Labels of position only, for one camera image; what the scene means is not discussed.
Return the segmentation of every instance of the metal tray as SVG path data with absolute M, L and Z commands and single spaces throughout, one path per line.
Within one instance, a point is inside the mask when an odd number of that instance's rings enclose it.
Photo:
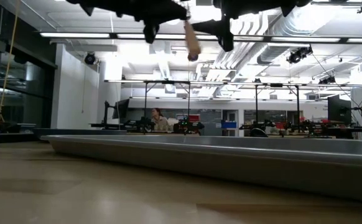
M 33 133 L 42 140 L 42 136 L 48 135 L 120 135 L 126 134 L 127 131 L 118 130 L 94 130 L 94 129 L 50 129 L 34 128 Z
M 362 141 L 44 136 L 57 152 L 362 201 Z

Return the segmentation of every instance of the computer monitor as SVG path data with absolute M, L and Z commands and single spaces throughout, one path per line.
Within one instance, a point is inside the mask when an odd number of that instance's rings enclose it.
M 126 118 L 127 110 L 129 108 L 129 102 L 130 102 L 130 99 L 121 100 L 121 101 L 117 102 L 114 105 L 112 118 L 113 119 Z
M 328 120 L 351 123 L 351 101 L 341 100 L 340 96 L 328 97 Z

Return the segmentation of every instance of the woman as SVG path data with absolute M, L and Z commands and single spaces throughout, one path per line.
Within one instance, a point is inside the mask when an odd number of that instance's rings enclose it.
M 169 125 L 169 123 L 167 122 L 167 119 L 165 117 L 163 117 L 159 108 L 152 109 L 152 122 L 155 122 L 155 124 L 159 125 L 159 126 L 168 126 Z

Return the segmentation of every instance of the security camera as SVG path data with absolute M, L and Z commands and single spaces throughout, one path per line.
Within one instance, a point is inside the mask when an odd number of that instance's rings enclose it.
M 84 62 L 87 65 L 95 65 L 98 62 L 97 58 L 95 57 L 95 53 L 94 52 L 87 53 L 87 56 L 84 58 Z

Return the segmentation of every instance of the wooden floor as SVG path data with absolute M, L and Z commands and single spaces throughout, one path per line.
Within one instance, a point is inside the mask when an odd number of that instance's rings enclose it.
M 362 223 L 362 204 L 0 144 L 0 223 Z

